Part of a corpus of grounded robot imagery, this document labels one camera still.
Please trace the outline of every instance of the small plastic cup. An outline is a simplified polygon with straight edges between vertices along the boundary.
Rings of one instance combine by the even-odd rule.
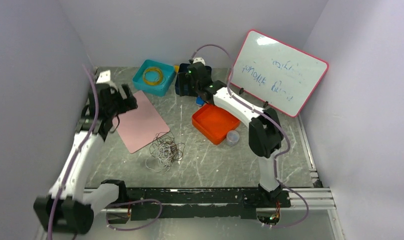
[[[227,133],[227,145],[232,147],[237,144],[240,139],[240,135],[237,131],[231,130]]]

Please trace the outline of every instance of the gray marble surface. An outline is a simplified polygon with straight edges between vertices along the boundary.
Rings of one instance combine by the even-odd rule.
[[[132,77],[136,67],[101,67],[99,71],[110,69],[112,80],[116,84],[129,84],[133,93]],[[228,69],[213,69],[213,80],[225,81]],[[149,153],[149,146],[130,154],[120,136],[114,132],[108,136],[87,179],[87,188],[96,188],[105,179],[124,180],[128,187],[252,187],[259,183],[259,166],[256,155],[248,145],[248,129],[241,123],[236,131],[240,141],[236,146],[227,146],[225,141],[212,144],[191,123],[191,116],[199,109],[195,97],[175,94],[174,82],[167,94],[158,97],[146,93],[159,114],[175,135],[176,142],[185,143],[184,158],[165,173],[154,173],[147,169],[145,160],[155,164]],[[257,106],[262,103],[254,97],[243,94],[243,98]],[[278,158],[279,174],[283,183],[290,187],[312,187],[306,149],[302,144],[299,123],[279,113],[281,126],[291,140],[289,153]],[[283,141],[282,149],[287,147]]]

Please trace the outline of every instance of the orange tray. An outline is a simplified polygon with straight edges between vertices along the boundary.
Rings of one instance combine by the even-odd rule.
[[[205,104],[193,114],[191,123],[213,144],[218,145],[229,131],[239,126],[240,121],[222,108]]]

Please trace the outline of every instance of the blue tray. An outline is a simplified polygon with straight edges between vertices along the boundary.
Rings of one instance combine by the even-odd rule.
[[[164,77],[164,80],[162,81],[161,84],[156,85],[156,86],[150,86],[150,85],[147,85],[143,81],[144,71],[150,67],[157,67],[157,68],[161,69],[161,71],[163,73],[163,77]],[[167,64],[153,61],[153,60],[146,60],[146,61],[144,61],[143,65],[141,65],[141,67],[137,71],[136,75],[133,77],[133,84],[134,84],[135,88],[138,90],[142,90],[146,93],[150,93],[150,94],[154,94],[154,95],[163,97],[163,96],[165,96],[166,92],[168,91],[168,88],[171,85],[174,77],[175,77],[174,66],[167,65]],[[158,78],[158,74],[156,72],[148,72],[146,74],[146,79],[148,81],[154,82],[157,80],[157,78]]]

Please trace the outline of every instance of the pink pad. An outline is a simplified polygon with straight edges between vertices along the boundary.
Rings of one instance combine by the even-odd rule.
[[[131,154],[153,142],[156,134],[164,133],[159,135],[160,137],[169,132],[168,125],[143,91],[136,92],[134,97],[137,99],[138,108],[120,114],[120,124],[117,129]]]

